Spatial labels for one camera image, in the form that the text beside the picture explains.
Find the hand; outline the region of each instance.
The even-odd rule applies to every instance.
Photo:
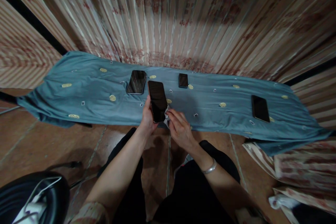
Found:
[[[190,124],[182,112],[169,109],[167,112],[170,121],[169,129],[175,142],[187,152],[198,145],[191,133]]]
[[[147,96],[147,100],[145,102],[145,106],[142,111],[142,120],[140,123],[140,127],[145,130],[146,133],[151,135],[153,131],[156,129],[158,124],[154,123],[152,110],[151,110],[151,98],[150,96]]]

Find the person's left hand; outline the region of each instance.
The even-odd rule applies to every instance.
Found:
[[[154,123],[153,114],[151,110],[151,98],[147,96],[147,100],[145,102],[145,106],[142,111],[142,120],[140,126],[144,128],[148,133],[152,134],[153,131],[156,129],[158,124]]]

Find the silver bracelet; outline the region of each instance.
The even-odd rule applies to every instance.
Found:
[[[202,171],[201,170],[203,172],[203,174],[208,174],[208,173],[212,172],[216,168],[217,162],[216,162],[216,160],[214,158],[212,158],[212,159],[213,159],[213,165],[208,170],[206,170],[206,171]]]

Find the smartphone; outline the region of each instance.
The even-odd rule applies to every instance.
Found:
[[[144,93],[146,79],[147,74],[145,71],[133,70],[126,92],[134,95],[142,95]]]
[[[179,88],[188,88],[188,75],[180,73],[178,75],[178,86]]]
[[[150,104],[152,105],[152,114],[154,123],[161,123],[165,120],[165,112],[168,107],[165,90],[162,82],[148,81],[148,93]]]
[[[252,112],[254,118],[257,118],[267,123],[270,121],[267,102],[264,98],[252,95]]]

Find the teal bedsheet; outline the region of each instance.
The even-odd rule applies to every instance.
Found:
[[[170,107],[185,114],[192,130],[265,140],[258,145],[270,156],[332,133],[318,125],[284,84],[123,64],[79,51],[64,55],[44,83],[17,102],[41,121],[63,127],[73,122],[139,125],[148,90],[146,85],[143,95],[126,93],[132,70],[146,71],[147,80],[163,82]],[[178,87],[179,73],[188,74],[189,88]],[[270,123],[253,118],[251,95],[267,100]]]

